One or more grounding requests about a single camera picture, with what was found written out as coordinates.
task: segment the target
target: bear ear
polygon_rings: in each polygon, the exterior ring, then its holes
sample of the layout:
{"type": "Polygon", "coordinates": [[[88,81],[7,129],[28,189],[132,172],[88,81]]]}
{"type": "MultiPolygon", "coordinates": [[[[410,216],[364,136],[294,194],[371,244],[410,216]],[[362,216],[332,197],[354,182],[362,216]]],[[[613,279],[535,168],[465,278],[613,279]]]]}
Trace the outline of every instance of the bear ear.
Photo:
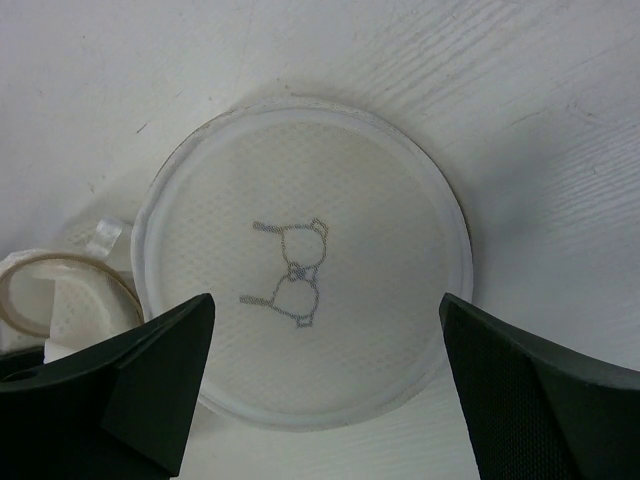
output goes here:
{"type": "Polygon", "coordinates": [[[320,235],[322,235],[322,238],[326,238],[327,234],[329,233],[329,227],[327,227],[324,223],[322,223],[317,218],[313,219],[313,221],[311,222],[311,227],[314,230],[317,230],[320,233],[320,235]]]}

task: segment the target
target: white mesh disc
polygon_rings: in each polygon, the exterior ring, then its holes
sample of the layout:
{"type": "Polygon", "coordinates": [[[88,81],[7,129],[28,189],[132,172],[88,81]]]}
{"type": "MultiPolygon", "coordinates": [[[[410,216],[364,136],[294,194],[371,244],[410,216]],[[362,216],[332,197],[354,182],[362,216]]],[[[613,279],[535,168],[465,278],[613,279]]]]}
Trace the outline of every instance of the white mesh disc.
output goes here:
{"type": "Polygon", "coordinates": [[[47,338],[48,363],[140,325],[137,298],[101,262],[74,254],[27,251],[3,264],[13,259],[18,261],[0,273],[4,349],[21,347],[12,331],[47,338]],[[64,355],[48,355],[51,345],[64,349],[64,355]]]}
{"type": "Polygon", "coordinates": [[[418,393],[443,357],[443,293],[471,293],[464,221],[429,158],[371,115],[309,100],[196,131],[133,235],[148,317],[216,301],[205,404],[272,427],[353,423],[418,393]]]}

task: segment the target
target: round mesh disc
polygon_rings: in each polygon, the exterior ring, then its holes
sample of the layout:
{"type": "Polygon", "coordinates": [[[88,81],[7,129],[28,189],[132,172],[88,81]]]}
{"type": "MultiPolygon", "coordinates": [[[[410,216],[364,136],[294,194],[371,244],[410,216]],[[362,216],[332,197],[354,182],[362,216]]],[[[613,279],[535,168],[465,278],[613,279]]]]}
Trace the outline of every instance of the round mesh disc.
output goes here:
{"type": "Polygon", "coordinates": [[[102,262],[36,250],[3,264],[0,319],[16,332],[48,338],[73,352],[140,324],[135,294],[102,262]]]}
{"type": "Polygon", "coordinates": [[[471,294],[464,221],[435,165],[379,119],[311,100],[194,132],[133,238],[147,317],[216,301],[203,402],[276,428],[350,424],[418,393],[443,358],[443,293],[471,294]]]}

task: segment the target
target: white tabletop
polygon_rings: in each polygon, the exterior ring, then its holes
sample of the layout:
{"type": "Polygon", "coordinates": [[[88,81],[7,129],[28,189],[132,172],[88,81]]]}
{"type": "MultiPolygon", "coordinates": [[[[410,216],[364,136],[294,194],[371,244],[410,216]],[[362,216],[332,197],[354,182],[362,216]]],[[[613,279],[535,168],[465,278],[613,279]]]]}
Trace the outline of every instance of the white tabletop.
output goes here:
{"type": "MultiPolygon", "coordinates": [[[[132,221],[210,118],[317,96],[395,125],[463,207],[482,308],[640,369],[635,0],[0,2],[0,254],[132,221]]],[[[450,374],[377,420],[196,412],[183,478],[476,478],[450,374]]]]}

